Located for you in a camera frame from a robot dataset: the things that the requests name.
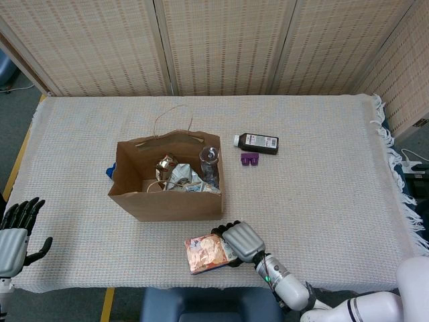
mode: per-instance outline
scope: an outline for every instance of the robotic arm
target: robotic arm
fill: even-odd
[[[302,285],[275,257],[265,253],[263,240],[247,223],[235,221],[212,233],[223,237],[242,262],[255,264],[284,311],[303,312],[300,322],[423,322],[429,317],[429,258],[410,258],[398,268],[403,299],[390,292],[376,292],[331,309],[316,299],[308,283]]]
[[[34,198],[13,205],[0,219],[0,321],[6,319],[8,302],[15,290],[11,278],[24,266],[43,258],[52,245],[52,237],[49,237],[39,252],[27,256],[29,237],[44,203],[45,200]]]

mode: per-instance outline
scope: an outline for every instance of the brown paper bag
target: brown paper bag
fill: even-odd
[[[220,195],[162,191],[155,182],[156,164],[167,154],[179,163],[189,163],[200,177],[199,153],[205,146],[219,149]],[[176,130],[164,136],[151,136],[118,142],[114,184],[109,196],[140,221],[184,221],[220,219],[223,213],[223,168],[219,136],[204,132]]]

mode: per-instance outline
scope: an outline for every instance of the blue object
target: blue object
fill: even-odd
[[[15,71],[15,64],[0,50],[0,85],[5,84]]]
[[[147,288],[140,322],[282,322],[271,291],[259,287]]]
[[[107,168],[106,170],[107,176],[112,180],[113,180],[113,171],[115,171],[115,169],[116,169],[116,162],[112,165],[111,168]]]

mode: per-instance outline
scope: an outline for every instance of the bottle label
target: bottle label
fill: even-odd
[[[277,147],[277,138],[247,134],[246,144],[249,146],[263,146],[264,148],[275,149]]]

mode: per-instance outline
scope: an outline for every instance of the woven screen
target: woven screen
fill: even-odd
[[[381,96],[395,136],[429,113],[429,1],[417,1],[415,6],[356,90]]]
[[[347,93],[411,3],[298,0],[272,93]]]
[[[180,95],[265,94],[269,70],[278,63],[274,52],[284,41],[280,34],[288,26],[284,18],[294,1],[162,4]]]
[[[1,0],[0,17],[55,95],[166,94],[144,1]]]

